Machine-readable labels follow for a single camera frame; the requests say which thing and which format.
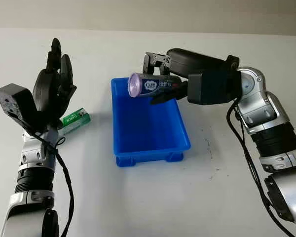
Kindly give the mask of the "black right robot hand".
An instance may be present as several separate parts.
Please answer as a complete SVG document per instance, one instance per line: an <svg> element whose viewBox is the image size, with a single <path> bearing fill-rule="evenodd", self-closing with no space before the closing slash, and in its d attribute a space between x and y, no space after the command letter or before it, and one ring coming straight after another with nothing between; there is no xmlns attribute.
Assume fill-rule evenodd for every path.
<svg viewBox="0 0 296 237"><path fill-rule="evenodd" d="M186 79L157 92L150 102L155 105L186 97L193 104L214 105L240 98L242 82L239 61L238 57L232 55L222 60L180 48L172 48L166 55L147 52L144 56L144 75L152 75L154 69L159 68L162 79L173 76Z"/></svg>

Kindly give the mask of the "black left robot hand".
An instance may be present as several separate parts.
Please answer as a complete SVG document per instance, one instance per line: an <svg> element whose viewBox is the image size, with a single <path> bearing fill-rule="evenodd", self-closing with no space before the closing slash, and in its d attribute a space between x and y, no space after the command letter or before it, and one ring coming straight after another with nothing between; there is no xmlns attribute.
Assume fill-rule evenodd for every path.
<svg viewBox="0 0 296 237"><path fill-rule="evenodd" d="M67 54L62 54L60 41L54 38L46 68L40 71L33 88L36 108L43 113L48 124L58 129L63 126L60 118L67 110L75 91L70 58Z"/></svg>

